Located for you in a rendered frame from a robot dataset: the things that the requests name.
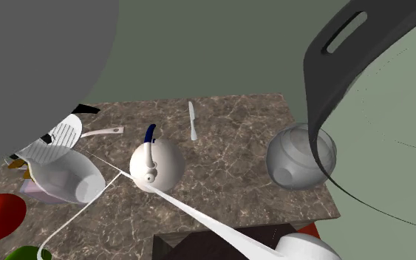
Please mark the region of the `pale purple box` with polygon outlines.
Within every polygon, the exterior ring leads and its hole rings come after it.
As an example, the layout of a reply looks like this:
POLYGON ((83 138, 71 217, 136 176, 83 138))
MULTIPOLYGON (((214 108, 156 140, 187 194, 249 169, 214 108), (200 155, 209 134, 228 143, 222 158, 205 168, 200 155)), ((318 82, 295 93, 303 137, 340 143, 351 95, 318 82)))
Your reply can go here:
POLYGON ((45 204, 66 203, 66 201, 50 196, 49 194, 42 191, 31 179, 24 180, 24 183, 22 184, 19 192, 33 199, 37 199, 38 201, 45 204))

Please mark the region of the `white long-handled ladle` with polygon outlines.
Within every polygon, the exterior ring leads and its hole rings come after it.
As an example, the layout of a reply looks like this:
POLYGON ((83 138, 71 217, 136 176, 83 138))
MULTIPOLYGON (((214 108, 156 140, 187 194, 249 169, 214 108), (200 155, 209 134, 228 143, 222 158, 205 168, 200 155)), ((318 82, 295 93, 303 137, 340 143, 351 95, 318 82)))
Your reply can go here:
POLYGON ((342 260, 328 244, 305 233, 282 236, 274 250, 150 185, 145 186, 222 237, 248 260, 342 260))

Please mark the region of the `dark robot stand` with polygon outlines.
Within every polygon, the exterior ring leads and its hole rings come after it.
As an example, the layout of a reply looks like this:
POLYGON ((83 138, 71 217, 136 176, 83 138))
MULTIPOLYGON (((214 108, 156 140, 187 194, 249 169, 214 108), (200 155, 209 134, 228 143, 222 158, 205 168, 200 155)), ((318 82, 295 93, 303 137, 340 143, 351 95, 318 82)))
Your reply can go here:
MULTIPOLYGON (((261 225, 236 228, 240 233, 274 248, 279 239, 295 233, 291 224, 261 225)), ((232 245, 209 230, 189 233, 171 246, 163 235, 154 235, 151 260, 248 260, 232 245)))

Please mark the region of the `orange small object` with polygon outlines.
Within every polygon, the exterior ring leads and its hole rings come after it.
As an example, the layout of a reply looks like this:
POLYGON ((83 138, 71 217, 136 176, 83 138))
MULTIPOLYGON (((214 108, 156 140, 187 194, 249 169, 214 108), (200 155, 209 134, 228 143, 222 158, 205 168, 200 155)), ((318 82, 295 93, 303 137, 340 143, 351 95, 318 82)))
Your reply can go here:
POLYGON ((24 170, 23 178, 31 179, 30 169, 28 163, 22 159, 13 160, 9 165, 8 168, 11 169, 21 169, 24 170))

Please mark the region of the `white cup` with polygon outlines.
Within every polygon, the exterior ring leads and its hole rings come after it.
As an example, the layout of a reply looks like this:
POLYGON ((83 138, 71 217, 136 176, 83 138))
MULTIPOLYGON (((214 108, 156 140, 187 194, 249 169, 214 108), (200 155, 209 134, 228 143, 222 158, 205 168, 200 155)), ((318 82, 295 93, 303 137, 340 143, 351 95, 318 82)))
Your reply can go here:
POLYGON ((87 204, 106 187, 95 164, 73 149, 47 164, 32 159, 27 162, 35 184, 50 196, 66 202, 87 204))

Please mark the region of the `clear glass round jar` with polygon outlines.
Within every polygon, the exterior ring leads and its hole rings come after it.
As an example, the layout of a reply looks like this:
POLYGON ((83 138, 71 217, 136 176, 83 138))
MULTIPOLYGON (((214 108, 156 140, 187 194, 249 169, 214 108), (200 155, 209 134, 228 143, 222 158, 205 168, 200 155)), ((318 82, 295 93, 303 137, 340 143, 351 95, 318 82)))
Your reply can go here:
POLYGON ((269 142, 266 168, 278 186, 291 191, 308 190, 327 180, 313 158, 306 123, 289 125, 269 142))

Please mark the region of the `green round fruit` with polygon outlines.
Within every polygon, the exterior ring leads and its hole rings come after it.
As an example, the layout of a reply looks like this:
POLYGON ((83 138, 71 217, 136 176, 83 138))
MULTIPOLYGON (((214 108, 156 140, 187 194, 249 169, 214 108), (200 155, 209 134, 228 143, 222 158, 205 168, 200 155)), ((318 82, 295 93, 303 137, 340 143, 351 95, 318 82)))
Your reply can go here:
MULTIPOLYGON (((5 260, 38 260, 38 247, 23 246, 14 250, 5 260)), ((41 251, 42 260, 52 260, 52 254, 46 249, 41 251)))

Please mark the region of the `white slotted spatula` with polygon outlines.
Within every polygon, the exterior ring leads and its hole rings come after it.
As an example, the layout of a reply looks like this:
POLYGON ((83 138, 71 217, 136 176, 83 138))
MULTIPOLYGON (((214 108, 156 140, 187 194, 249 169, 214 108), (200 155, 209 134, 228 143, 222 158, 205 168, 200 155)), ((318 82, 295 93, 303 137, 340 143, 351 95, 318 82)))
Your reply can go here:
POLYGON ((97 134, 122 134, 124 127, 100 129, 83 133, 83 124, 78 116, 70 114, 43 137, 10 156, 10 159, 29 160, 41 165, 51 163, 64 156, 84 137, 97 134))

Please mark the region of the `white table knife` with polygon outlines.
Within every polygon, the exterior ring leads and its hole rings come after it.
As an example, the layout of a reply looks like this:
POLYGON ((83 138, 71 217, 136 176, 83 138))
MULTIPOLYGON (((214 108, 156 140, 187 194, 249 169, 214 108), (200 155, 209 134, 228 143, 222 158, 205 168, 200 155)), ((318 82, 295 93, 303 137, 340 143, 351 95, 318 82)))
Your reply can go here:
POLYGON ((195 125, 194 125, 194 120, 195 120, 194 106, 191 101, 188 102, 188 110, 189 110, 190 124, 191 124, 191 139, 197 140, 197 132, 196 132, 195 125))

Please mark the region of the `black frying pan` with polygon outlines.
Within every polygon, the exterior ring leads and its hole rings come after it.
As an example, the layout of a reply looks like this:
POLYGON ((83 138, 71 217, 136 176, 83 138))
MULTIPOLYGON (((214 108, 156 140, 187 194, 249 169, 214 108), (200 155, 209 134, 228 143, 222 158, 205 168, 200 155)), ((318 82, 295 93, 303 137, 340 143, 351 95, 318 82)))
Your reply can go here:
POLYGON ((310 150, 333 130, 355 170, 416 178, 416 0, 349 0, 304 55, 310 150))

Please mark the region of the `white thin curved rod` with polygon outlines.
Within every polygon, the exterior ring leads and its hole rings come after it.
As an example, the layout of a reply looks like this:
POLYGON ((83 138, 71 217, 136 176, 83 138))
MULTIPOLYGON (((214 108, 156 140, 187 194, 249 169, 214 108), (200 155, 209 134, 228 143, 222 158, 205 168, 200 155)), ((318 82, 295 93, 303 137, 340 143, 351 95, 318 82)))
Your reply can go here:
POLYGON ((88 202, 85 206, 83 206, 75 215, 73 215, 70 219, 68 219, 64 224, 62 224, 57 230, 55 230, 52 234, 50 234, 42 243, 41 246, 38 248, 38 251, 36 253, 36 260, 44 260, 42 256, 42 252, 44 247, 47 245, 47 243, 55 236, 57 235, 62 229, 64 229, 69 223, 71 223, 74 219, 76 219, 78 216, 80 216, 94 201, 96 201, 103 192, 121 175, 122 173, 118 173, 106 186, 99 191, 98 194, 95 195, 95 197, 88 202))

